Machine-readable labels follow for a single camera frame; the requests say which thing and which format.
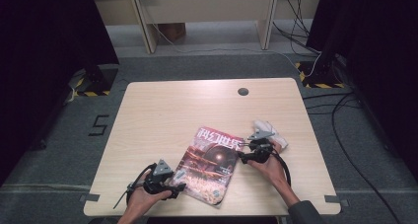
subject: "dark sleeve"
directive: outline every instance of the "dark sleeve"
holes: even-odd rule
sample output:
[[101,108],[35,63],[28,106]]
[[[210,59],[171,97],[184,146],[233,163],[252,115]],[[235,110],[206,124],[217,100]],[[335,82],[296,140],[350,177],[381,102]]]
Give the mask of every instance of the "dark sleeve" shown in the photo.
[[300,201],[292,205],[289,214],[295,224],[325,223],[310,201]]

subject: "table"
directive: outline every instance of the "table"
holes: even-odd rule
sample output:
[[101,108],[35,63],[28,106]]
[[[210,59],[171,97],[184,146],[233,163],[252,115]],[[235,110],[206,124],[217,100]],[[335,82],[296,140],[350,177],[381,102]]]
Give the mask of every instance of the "table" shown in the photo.
[[[238,89],[247,88],[241,96]],[[129,84],[90,194],[88,216],[122,215],[123,200],[112,209],[139,173],[164,159],[175,169],[201,125],[247,138],[255,119],[267,120],[289,142],[282,153],[300,199],[320,214],[337,214],[336,196],[296,81],[291,78],[138,82]],[[287,207],[259,172],[238,161],[221,208],[184,194],[160,201],[147,216],[277,216]]]
[[277,0],[131,0],[148,53],[154,53],[159,34],[157,24],[252,21],[262,49],[270,39]]

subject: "magazine cover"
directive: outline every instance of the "magazine cover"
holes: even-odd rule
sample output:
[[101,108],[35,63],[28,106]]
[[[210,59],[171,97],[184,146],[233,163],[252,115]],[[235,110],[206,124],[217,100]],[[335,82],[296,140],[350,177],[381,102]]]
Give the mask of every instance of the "magazine cover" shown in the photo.
[[220,207],[242,143],[243,138],[200,127],[175,169],[171,186],[186,184],[185,194]]

